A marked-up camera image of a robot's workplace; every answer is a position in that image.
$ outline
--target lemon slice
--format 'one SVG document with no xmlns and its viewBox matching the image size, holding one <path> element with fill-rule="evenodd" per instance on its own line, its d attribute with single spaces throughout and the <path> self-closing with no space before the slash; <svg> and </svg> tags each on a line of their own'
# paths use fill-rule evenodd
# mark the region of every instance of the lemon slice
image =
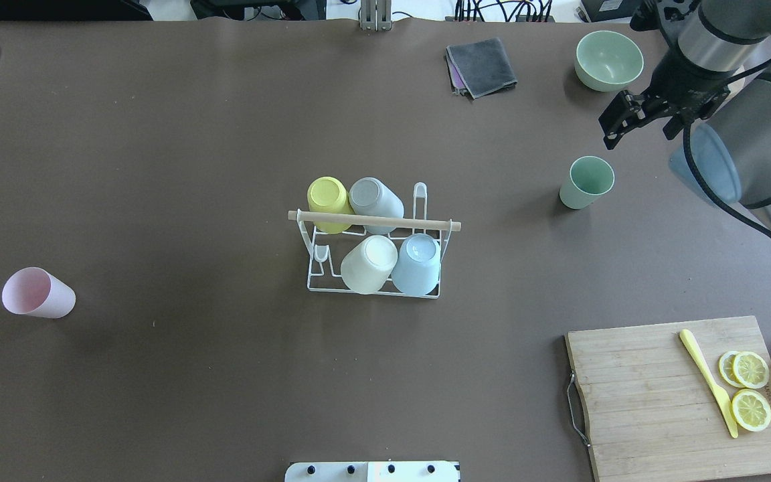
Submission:
<svg viewBox="0 0 771 482">
<path fill-rule="evenodd" d="M 732 372 L 735 378 L 746 388 L 762 388 L 769 381 L 769 367 L 753 351 L 740 351 L 734 357 Z"/>
<path fill-rule="evenodd" d="M 749 431 L 761 431 L 771 422 L 771 409 L 766 398 L 756 391 L 743 388 L 731 400 L 731 412 L 737 423 Z"/>
<path fill-rule="evenodd" d="M 731 387 L 745 388 L 746 385 L 740 383 L 734 376 L 734 357 L 739 351 L 728 351 L 719 358 L 719 375 Z"/>
</svg>

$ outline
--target sticker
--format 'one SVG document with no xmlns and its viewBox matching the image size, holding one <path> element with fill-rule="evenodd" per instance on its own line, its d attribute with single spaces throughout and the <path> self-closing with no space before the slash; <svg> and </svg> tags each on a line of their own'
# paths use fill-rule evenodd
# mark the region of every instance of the sticker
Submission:
<svg viewBox="0 0 771 482">
<path fill-rule="evenodd" d="M 600 9 L 597 12 L 608 12 L 609 10 L 617 10 L 620 8 L 620 4 L 624 3 L 624 0 L 605 0 L 600 5 Z"/>
</svg>

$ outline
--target yellow knife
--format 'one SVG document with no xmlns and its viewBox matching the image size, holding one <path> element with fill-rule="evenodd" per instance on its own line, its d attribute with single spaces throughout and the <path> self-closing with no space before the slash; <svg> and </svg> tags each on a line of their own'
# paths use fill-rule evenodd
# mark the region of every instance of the yellow knife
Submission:
<svg viewBox="0 0 771 482">
<path fill-rule="evenodd" d="M 713 379 L 713 374 L 710 373 L 707 368 L 707 360 L 704 360 L 704 354 L 701 352 L 701 347 L 698 347 L 698 342 L 695 340 L 695 336 L 692 335 L 688 329 L 680 331 L 680 339 L 683 341 L 683 345 L 686 347 L 686 351 L 689 352 L 692 359 L 695 360 L 695 364 L 698 366 L 698 370 L 701 370 L 701 375 L 704 375 L 704 379 L 707 380 L 710 391 L 713 392 L 716 403 L 719 404 L 722 417 L 725 418 L 725 424 L 727 424 L 727 430 L 731 432 L 733 438 L 737 438 L 737 421 L 734 420 L 734 416 L 731 414 L 731 397 L 727 396 L 725 388 L 719 387 Z"/>
</svg>

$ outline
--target cutting board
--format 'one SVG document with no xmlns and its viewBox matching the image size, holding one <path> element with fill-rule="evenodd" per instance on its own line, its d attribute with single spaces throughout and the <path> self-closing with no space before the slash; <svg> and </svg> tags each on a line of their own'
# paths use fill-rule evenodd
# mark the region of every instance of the cutting board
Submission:
<svg viewBox="0 0 771 482">
<path fill-rule="evenodd" d="M 716 382 L 719 357 L 753 351 L 770 366 L 759 392 L 771 403 L 771 360 L 755 317 L 567 333 L 597 482 L 685 482 L 771 473 L 771 424 L 731 438 L 679 332 L 689 329 Z"/>
</svg>

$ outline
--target light green bowl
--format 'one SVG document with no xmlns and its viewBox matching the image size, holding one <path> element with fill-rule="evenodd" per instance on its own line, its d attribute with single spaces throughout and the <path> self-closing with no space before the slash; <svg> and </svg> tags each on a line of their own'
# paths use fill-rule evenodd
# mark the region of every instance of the light green bowl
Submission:
<svg viewBox="0 0 771 482">
<path fill-rule="evenodd" d="M 636 43 L 617 31 L 591 31 L 576 46 L 576 75 L 591 89 L 612 92 L 626 88 L 645 68 Z"/>
</svg>

